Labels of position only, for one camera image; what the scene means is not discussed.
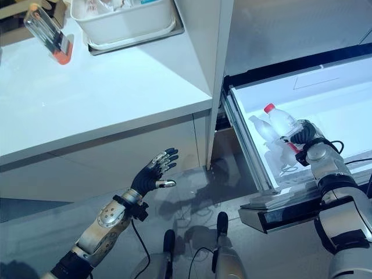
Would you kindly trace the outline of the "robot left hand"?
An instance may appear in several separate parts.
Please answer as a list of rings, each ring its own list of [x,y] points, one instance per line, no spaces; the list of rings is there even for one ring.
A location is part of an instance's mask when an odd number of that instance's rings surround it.
[[[135,176],[131,189],[142,197],[148,192],[159,188],[171,188],[176,186],[174,180],[162,179],[165,172],[177,166],[178,149],[169,148],[157,154],[149,163]]]

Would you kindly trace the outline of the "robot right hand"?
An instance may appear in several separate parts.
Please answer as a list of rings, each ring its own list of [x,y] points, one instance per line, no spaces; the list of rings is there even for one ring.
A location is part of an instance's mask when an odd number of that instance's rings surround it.
[[[288,145],[297,154],[307,143],[316,138],[324,138],[321,130],[311,121],[300,119],[290,132],[280,137],[280,141]]]

